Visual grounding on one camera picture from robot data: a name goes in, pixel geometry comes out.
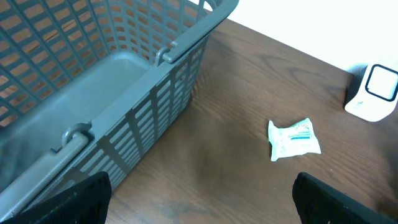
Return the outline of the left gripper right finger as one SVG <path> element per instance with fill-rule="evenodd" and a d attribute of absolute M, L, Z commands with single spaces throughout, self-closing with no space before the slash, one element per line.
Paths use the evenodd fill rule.
<path fill-rule="evenodd" d="M 397 223 L 306 172 L 298 174 L 292 198 L 303 224 Z"/>

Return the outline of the teal snack packet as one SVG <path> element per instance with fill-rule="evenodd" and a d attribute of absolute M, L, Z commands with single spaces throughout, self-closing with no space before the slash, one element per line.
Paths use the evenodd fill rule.
<path fill-rule="evenodd" d="M 288 128 L 278 128 L 272 121 L 269 121 L 268 140 L 272 146 L 272 162 L 280 158 L 301 156 L 307 153 L 322 153 L 309 118 Z"/>

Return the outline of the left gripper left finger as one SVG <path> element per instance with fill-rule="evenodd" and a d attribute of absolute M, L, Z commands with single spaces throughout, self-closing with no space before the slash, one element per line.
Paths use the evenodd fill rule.
<path fill-rule="evenodd" d="M 2 224 L 104 224 L 112 189 L 101 171 Z"/>

